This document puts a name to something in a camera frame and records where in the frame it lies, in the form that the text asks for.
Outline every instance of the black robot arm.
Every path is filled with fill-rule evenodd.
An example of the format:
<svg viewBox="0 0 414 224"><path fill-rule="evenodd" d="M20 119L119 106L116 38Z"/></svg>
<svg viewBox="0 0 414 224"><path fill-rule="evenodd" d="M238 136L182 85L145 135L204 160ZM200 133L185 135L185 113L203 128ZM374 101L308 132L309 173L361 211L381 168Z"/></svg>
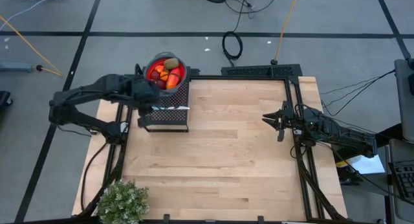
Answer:
<svg viewBox="0 0 414 224"><path fill-rule="evenodd" d="M299 113L300 105L306 107L303 113ZM341 127L332 118L327 117L321 111L305 104L297 104L289 107L283 102L282 108L275 113L263 115L267 124L270 124L279 132L278 141L282 141L285 128L293 129L295 137L300 138L302 146L315 146L317 142L326 142L339 146L337 152L349 159L357 155L374 157L376 155L375 135L364 133L353 128Z"/></svg>
<svg viewBox="0 0 414 224"><path fill-rule="evenodd" d="M56 125L76 124L88 131L100 132L109 144L119 144L125 126L117 122L104 122L79 112L75 105L93 100L118 102L138 109L140 116L152 111L158 102L159 90L142 75L122 76L108 74L95 83L68 91L56 92L49 102L49 120Z"/></svg>

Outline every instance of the wooden table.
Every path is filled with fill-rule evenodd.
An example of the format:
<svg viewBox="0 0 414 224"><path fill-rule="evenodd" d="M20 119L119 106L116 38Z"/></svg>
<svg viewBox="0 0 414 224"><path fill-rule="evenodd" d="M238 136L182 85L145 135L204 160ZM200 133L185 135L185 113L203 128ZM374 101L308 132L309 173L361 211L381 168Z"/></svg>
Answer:
<svg viewBox="0 0 414 224"><path fill-rule="evenodd" d="M300 88L303 102L321 109L316 79L300 77ZM289 155L292 132L278 142L261 120L281 107L285 93L282 81L193 80L189 133L148 133L138 128L135 111L122 177L149 188L147 219L305 221L299 172ZM101 101L97 117L114 120L116 107ZM85 165L103 143L102 136L92 137ZM89 168L86 203L101 187L108 150ZM321 190L346 216L332 151L320 145L313 151ZM309 197L316 217L312 192ZM80 188L73 214L79 212Z"/></svg>

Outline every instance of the yellow cable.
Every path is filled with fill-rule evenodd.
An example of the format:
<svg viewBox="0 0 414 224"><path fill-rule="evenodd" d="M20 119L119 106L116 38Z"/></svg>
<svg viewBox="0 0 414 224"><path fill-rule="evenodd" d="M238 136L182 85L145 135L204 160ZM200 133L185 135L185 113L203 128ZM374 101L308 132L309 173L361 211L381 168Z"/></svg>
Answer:
<svg viewBox="0 0 414 224"><path fill-rule="evenodd" d="M280 45L282 44L283 33L285 32L285 28L286 28L287 22L289 21L290 14L293 11L293 7L295 6L295 3L296 3L296 0L293 0L292 4L290 6L289 13L287 14L285 23L283 24L282 32L281 32L280 37L279 37L278 50L276 51L276 55L274 56L274 60L277 60L278 59L279 51L280 51Z"/></svg>
<svg viewBox="0 0 414 224"><path fill-rule="evenodd" d="M40 52L38 52L21 34L18 30L16 30L7 20L5 20L1 15L0 15L0 19L3 20L18 36L20 36L20 38L27 43L27 45L37 54L39 55L42 59L44 59L50 66L52 66L53 69L55 69L56 71L58 71L58 73L60 74L60 76L62 76L62 72L56 68L48 59L46 59Z"/></svg>

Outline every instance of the potted plant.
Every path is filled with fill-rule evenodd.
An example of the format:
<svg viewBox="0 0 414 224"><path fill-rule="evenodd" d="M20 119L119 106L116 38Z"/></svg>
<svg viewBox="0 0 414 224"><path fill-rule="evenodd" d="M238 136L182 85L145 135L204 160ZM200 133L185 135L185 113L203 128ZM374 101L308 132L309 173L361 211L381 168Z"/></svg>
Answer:
<svg viewBox="0 0 414 224"><path fill-rule="evenodd" d="M148 188L119 180L105 189L96 207L103 224L139 223L149 212Z"/></svg>

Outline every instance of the concrete floor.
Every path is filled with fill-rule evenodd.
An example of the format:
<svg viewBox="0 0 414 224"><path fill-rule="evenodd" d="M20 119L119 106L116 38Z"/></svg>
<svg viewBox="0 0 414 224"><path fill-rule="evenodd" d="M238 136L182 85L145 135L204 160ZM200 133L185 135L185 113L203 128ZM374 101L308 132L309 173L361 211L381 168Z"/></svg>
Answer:
<svg viewBox="0 0 414 224"><path fill-rule="evenodd" d="M269 2L249 1L257 8ZM238 31L280 32L291 1L275 0L254 19L242 16ZM414 34L412 0L385 1L400 33ZM0 0L0 14L7 18L34 3ZM12 92L15 101L0 121L0 223L12 222L16 217L49 127L48 101L65 83L93 3L94 0L51 0L11 21L20 31L79 34L27 37L62 70L63 78L44 72L0 74L0 90ZM224 4L205 0L102 0L91 31L224 32L234 28L237 17ZM298 0L287 32L393 33L378 0ZM243 38L243 55L235 64L268 64L277 42L278 38ZM414 39L405 39L404 43L414 53ZM237 53L234 40L229 39L227 45L230 53ZM200 69L201 74L219 74L221 67L229 66L221 49L221 37L93 36L87 38L72 87L89 84L107 73L132 73L135 63L145 65L161 51L174 52L187 65ZM300 63L305 76L317 78L322 92L384 74L393 69L393 61L399 58L402 53L395 39L285 38L279 62ZM1 33L0 61L46 66L17 36ZM342 95L339 92L322 98L332 100ZM344 103L332 105L331 109ZM80 109L94 115L97 108L98 103L93 102ZM395 78L388 76L372 85L337 117L373 131L400 122ZM88 138L56 132L26 221L70 216L88 144ZM373 221L385 217L382 196L353 188L344 188L343 194L350 218ZM362 207L366 206L372 209L364 212Z"/></svg>

